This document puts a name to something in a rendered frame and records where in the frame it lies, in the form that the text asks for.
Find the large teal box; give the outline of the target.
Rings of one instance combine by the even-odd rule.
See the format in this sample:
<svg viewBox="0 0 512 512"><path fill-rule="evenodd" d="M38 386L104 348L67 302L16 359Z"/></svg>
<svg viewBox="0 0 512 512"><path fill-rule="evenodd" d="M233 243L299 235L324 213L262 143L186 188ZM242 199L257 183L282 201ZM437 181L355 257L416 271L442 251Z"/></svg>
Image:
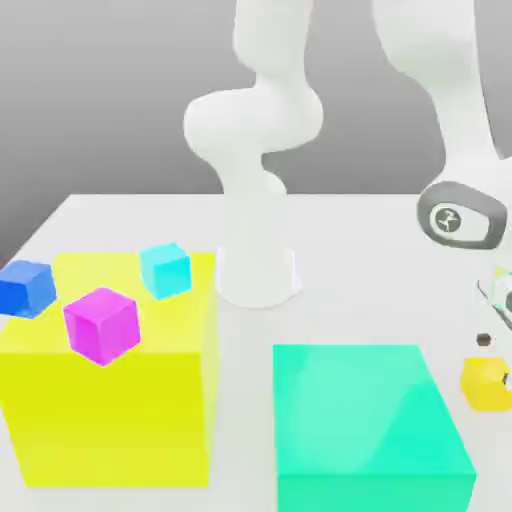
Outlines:
<svg viewBox="0 0 512 512"><path fill-rule="evenodd" d="M277 512L467 512L476 471L416 345L273 348Z"/></svg>

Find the large yellow box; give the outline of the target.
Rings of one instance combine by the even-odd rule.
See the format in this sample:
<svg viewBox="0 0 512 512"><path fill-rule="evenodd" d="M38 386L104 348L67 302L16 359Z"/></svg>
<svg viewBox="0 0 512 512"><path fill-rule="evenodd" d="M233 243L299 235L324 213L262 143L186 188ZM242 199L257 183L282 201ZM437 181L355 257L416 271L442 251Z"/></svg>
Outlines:
<svg viewBox="0 0 512 512"><path fill-rule="evenodd" d="M215 257L156 300L134 253L62 253L56 301L0 330L0 410L30 487L204 487L219 381ZM105 287L137 304L141 341L106 366L75 352L64 307Z"/></svg>

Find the small yellow cube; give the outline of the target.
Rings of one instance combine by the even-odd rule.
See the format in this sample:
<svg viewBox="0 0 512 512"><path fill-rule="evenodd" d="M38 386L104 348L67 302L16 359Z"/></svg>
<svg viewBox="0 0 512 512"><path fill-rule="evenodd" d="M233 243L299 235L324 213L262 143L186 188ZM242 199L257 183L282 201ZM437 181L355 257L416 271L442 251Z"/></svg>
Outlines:
<svg viewBox="0 0 512 512"><path fill-rule="evenodd" d="M502 357L465 359L460 387L475 411L512 410L512 390L506 388L510 368Z"/></svg>

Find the small magenta cube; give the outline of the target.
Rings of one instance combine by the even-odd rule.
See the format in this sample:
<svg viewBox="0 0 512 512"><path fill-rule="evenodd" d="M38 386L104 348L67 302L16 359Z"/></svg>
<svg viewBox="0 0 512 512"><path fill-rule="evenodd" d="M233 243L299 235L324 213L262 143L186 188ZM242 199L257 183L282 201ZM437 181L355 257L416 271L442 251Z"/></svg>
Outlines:
<svg viewBox="0 0 512 512"><path fill-rule="evenodd" d="M97 288L63 308L71 348L105 367L141 341L135 300Z"/></svg>

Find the small cyan cube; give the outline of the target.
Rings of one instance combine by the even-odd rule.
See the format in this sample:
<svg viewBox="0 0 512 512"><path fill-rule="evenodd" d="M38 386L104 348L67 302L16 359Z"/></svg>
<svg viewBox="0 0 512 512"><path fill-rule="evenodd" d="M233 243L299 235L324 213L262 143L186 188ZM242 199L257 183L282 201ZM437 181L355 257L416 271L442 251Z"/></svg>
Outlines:
<svg viewBox="0 0 512 512"><path fill-rule="evenodd" d="M191 258L176 243L154 246L139 253L142 282L156 300L192 289Z"/></svg>

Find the small blue cube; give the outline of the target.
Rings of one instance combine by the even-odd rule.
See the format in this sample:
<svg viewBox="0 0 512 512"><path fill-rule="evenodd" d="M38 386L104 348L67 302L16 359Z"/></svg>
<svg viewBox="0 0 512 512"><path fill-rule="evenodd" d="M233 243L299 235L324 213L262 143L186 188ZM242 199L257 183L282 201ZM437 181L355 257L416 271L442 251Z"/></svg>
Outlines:
<svg viewBox="0 0 512 512"><path fill-rule="evenodd" d="M56 298L49 264L16 260L0 270L0 314L34 319Z"/></svg>

